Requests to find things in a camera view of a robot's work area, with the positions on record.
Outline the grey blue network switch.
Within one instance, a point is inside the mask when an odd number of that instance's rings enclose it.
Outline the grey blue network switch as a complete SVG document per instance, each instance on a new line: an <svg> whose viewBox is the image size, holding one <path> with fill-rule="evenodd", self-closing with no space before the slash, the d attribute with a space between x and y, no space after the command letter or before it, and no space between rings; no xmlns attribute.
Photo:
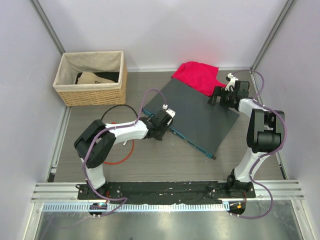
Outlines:
<svg viewBox="0 0 320 240"><path fill-rule="evenodd" d="M215 159L215 153L240 115L218 104L208 104L209 97L174 78L161 92L143 107L143 113L155 115L165 97L168 107L175 111L168 130L208 158Z"/></svg>

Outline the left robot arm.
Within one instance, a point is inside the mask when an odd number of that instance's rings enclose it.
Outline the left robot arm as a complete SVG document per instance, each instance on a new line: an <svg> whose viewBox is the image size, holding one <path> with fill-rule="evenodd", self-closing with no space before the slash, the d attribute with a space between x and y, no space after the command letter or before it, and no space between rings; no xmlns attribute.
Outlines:
<svg viewBox="0 0 320 240"><path fill-rule="evenodd" d="M93 121L74 142L88 184L98 190L106 183L103 163L114 145L130 140L161 141L175 115L176 112L169 108L161 109L151 118L141 117L126 123L105 124L99 119Z"/></svg>

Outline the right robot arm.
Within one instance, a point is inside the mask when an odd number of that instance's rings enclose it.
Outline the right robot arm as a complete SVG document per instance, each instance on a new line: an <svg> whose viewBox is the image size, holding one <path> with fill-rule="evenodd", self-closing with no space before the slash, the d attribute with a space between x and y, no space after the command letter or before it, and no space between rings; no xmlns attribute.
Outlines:
<svg viewBox="0 0 320 240"><path fill-rule="evenodd" d="M229 198L254 198L253 178L270 155L282 149L286 139L285 113L272 110L249 97L249 82L235 80L226 87L216 86L208 103L214 106L220 98L221 107L235 109L249 117L246 134L247 151L239 165L228 175L223 195Z"/></svg>

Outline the pink red cloth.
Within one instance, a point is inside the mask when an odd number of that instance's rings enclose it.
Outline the pink red cloth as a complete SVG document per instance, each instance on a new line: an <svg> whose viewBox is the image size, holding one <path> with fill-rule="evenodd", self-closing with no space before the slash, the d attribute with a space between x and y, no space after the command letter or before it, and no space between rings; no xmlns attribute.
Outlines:
<svg viewBox="0 0 320 240"><path fill-rule="evenodd" d="M227 86L217 80L218 71L219 68L216 66L189 61L183 63L172 75L172 78L210 97L215 87Z"/></svg>

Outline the beige and black cloth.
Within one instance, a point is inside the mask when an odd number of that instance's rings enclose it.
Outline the beige and black cloth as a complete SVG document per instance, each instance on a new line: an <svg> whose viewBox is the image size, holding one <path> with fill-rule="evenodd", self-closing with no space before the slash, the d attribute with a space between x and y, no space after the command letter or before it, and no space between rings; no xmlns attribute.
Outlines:
<svg viewBox="0 0 320 240"><path fill-rule="evenodd" d="M113 84L119 81L119 72L84 71L76 77L75 84Z"/></svg>

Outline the wicker basket with liner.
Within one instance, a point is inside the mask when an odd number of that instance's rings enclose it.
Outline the wicker basket with liner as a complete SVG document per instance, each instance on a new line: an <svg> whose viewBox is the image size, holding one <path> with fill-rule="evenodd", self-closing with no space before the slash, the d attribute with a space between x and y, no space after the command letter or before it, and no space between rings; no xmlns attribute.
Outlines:
<svg viewBox="0 0 320 240"><path fill-rule="evenodd" d="M83 73L107 73L116 81L94 80L80 84ZM53 88L65 105L94 106L126 103L127 64L123 51L92 51L63 53L53 82Z"/></svg>

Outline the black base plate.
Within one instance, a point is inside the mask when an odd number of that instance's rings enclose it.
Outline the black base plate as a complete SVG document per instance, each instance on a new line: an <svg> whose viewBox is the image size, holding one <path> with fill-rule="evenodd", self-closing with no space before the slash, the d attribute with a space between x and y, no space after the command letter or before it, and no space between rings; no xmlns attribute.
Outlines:
<svg viewBox="0 0 320 240"><path fill-rule="evenodd" d="M216 204L221 199L253 199L251 182L231 187L218 181L107 182L96 190L110 202L128 205Z"/></svg>

